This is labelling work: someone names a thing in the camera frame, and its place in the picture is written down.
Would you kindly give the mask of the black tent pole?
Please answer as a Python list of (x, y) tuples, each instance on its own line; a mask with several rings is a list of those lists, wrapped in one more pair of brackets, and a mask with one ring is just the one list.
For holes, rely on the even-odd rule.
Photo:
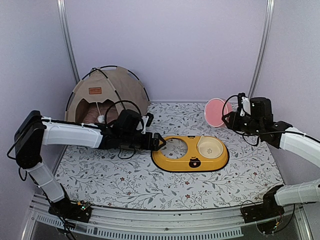
[[(139, 78), (130, 70), (115, 65), (98, 67), (112, 82), (122, 101), (135, 103), (141, 113), (145, 114), (150, 105), (147, 91)], [(92, 70), (75, 86), (69, 97), (66, 110), (77, 109), (81, 100), (88, 103), (118, 102), (118, 97), (107, 79), (99, 72)]]
[(121, 102), (122, 99), (121, 99), (120, 95), (118, 94), (117, 90), (115, 89), (115, 87), (113, 86), (112, 82), (111, 82), (110, 79), (108, 78), (108, 76), (107, 76), (100, 68), (94, 67), (94, 68), (92, 68), (91, 70), (92, 70), (92, 71), (91, 71), (92, 73), (95, 72), (95, 71), (100, 72), (100, 73), (106, 78), (106, 80), (108, 81), (108, 83), (110, 84), (110, 86), (112, 87), (112, 89), (114, 90), (114, 92), (115, 92), (115, 94), (116, 94), (116, 96), (117, 96), (117, 98), (118, 98), (118, 101)]

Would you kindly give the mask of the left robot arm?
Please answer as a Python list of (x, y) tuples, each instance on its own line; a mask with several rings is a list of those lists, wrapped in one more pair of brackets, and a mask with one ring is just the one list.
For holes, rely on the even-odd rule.
[(128, 109), (105, 123), (76, 123), (44, 117), (38, 110), (29, 113), (14, 134), (10, 151), (17, 165), (46, 195), (49, 213), (62, 219), (88, 223), (92, 208), (88, 202), (73, 203), (63, 186), (43, 162), (42, 146), (82, 146), (99, 150), (126, 149), (158, 151), (166, 145), (159, 133), (147, 132), (154, 116)]

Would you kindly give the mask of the pink pet bowl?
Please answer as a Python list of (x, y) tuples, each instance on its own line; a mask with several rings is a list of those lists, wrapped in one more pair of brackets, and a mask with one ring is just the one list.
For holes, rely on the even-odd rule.
[(215, 128), (224, 126), (222, 116), (233, 111), (232, 105), (228, 102), (224, 107), (223, 112), (225, 101), (225, 99), (221, 98), (212, 98), (206, 103), (204, 107), (204, 118), (210, 126)]

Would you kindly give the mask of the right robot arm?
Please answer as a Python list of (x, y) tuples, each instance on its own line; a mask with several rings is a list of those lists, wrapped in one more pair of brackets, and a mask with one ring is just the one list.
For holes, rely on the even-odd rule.
[[(266, 97), (248, 98), (245, 93), (235, 95), (237, 109), (222, 113), (225, 126), (245, 137), (257, 137), (257, 142), (291, 152), (316, 167), (320, 165), (320, 141), (285, 121), (274, 121), (271, 100)], [(320, 201), (319, 179), (293, 184), (276, 185), (263, 194), (262, 203), (241, 207), (245, 223), (283, 217), (284, 207)]]

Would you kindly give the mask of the pink checkered cushion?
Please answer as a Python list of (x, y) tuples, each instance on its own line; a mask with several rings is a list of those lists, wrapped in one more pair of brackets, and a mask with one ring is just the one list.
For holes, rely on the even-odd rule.
[(101, 123), (104, 124), (105, 122), (109, 123), (113, 120), (116, 120), (119, 116), (118, 111), (115, 106), (113, 106), (107, 113), (107, 120), (105, 120), (105, 115), (107, 110), (109, 109), (111, 103), (110, 102), (96, 102), (90, 103), (88, 111), (84, 116), (83, 123), (85, 124), (95, 124)]

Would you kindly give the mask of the cream pet bowl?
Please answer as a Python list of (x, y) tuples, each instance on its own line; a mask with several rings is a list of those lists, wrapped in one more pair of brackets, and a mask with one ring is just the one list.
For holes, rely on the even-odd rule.
[(197, 143), (197, 150), (207, 159), (216, 159), (222, 155), (224, 148), (219, 139), (202, 135)]

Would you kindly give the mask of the beige fabric pet tent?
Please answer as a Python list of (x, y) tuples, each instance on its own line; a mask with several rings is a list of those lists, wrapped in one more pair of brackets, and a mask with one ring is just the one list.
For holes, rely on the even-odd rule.
[(150, 105), (144, 85), (132, 71), (115, 65), (92, 68), (71, 92), (64, 119), (97, 123), (113, 103), (124, 100), (136, 104), (143, 115)]

